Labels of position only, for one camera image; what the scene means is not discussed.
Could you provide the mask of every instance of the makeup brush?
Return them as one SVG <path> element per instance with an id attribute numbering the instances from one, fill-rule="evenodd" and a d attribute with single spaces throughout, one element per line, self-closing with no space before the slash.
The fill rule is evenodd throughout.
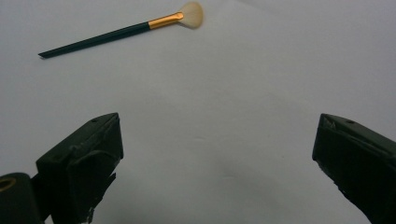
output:
<path id="1" fill-rule="evenodd" d="M 110 41 L 122 39 L 131 35 L 138 35 L 146 31 L 157 29 L 165 25 L 180 22 L 182 25 L 191 29 L 198 28 L 204 18 L 202 7 L 197 2 L 189 2 L 184 5 L 177 13 L 165 16 L 152 21 L 145 21 L 136 25 L 128 26 L 104 35 L 99 35 L 74 44 L 66 45 L 57 49 L 52 49 L 39 53 L 42 58 L 51 58 L 61 54 L 66 54 L 79 49 L 86 49 Z"/>

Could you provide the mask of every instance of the brush handle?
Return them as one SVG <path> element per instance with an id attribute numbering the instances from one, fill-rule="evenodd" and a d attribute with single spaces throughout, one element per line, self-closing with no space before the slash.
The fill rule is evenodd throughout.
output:
<path id="1" fill-rule="evenodd" d="M 110 41 L 122 39 L 122 38 L 125 38 L 128 36 L 131 36 L 131 35 L 138 35 L 138 34 L 144 33 L 149 30 L 150 30 L 149 23 L 146 21 L 146 22 L 128 26 L 128 27 L 104 34 L 104 35 L 99 35 L 96 37 L 92 37 L 92 38 L 89 38 L 86 40 L 79 41 L 74 44 L 66 45 L 64 47 L 45 51 L 45 52 L 39 53 L 38 55 L 40 55 L 42 58 L 51 58 L 51 57 L 55 57 L 55 56 L 58 56 L 61 54 L 73 52 L 73 51 L 76 51 L 79 49 L 86 49 L 86 48 L 104 44 L 104 43 L 107 43 Z"/>

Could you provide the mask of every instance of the brush bristles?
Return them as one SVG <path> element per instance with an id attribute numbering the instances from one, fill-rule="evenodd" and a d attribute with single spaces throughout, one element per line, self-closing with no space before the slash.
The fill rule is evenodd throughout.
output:
<path id="1" fill-rule="evenodd" d="M 197 2 L 189 2 L 179 12 L 183 13 L 183 19 L 179 22 L 192 29 L 198 28 L 204 19 L 204 11 Z"/>

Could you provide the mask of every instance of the white tabletop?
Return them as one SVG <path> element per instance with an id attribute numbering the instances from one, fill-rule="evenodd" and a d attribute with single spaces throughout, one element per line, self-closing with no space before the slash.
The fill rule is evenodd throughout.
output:
<path id="1" fill-rule="evenodd" d="M 197 30 L 37 56 L 184 4 L 1 1 L 1 175 L 119 112 L 93 223 L 369 223 L 311 154 L 321 113 L 396 139 L 396 2 L 204 0 Z"/>

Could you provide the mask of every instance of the screw hole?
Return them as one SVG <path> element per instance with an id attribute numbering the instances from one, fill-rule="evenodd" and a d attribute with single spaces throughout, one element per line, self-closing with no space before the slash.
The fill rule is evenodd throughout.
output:
<path id="1" fill-rule="evenodd" d="M 0 179 L 0 192 L 5 191 L 6 189 L 11 188 L 17 183 L 17 180 L 13 177 L 6 177 Z"/>

